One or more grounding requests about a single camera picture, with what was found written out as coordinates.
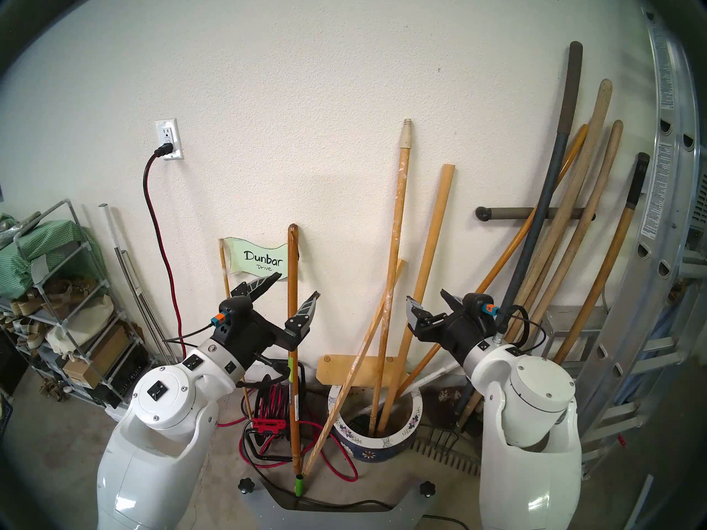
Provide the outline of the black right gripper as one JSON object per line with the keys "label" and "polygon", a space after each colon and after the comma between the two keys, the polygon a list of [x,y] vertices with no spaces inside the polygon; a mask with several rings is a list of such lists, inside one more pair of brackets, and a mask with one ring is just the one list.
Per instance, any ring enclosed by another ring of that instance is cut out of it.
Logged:
{"label": "black right gripper", "polygon": [[468,312],[463,299],[445,289],[440,290],[440,295],[452,314],[432,315],[412,296],[407,296],[407,326],[415,338],[439,344],[463,366],[477,344],[495,335],[494,318],[482,310]]}

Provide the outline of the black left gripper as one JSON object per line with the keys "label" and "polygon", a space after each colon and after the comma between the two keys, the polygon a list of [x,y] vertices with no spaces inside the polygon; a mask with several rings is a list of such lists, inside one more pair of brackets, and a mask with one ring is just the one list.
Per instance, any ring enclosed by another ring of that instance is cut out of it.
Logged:
{"label": "black left gripper", "polygon": [[[231,297],[246,295],[255,302],[281,278],[281,273],[242,282],[231,290]],[[294,351],[308,335],[320,293],[313,292],[281,329],[256,312],[246,317],[213,317],[213,340],[224,347],[244,370],[249,370],[266,348],[279,346]]]}

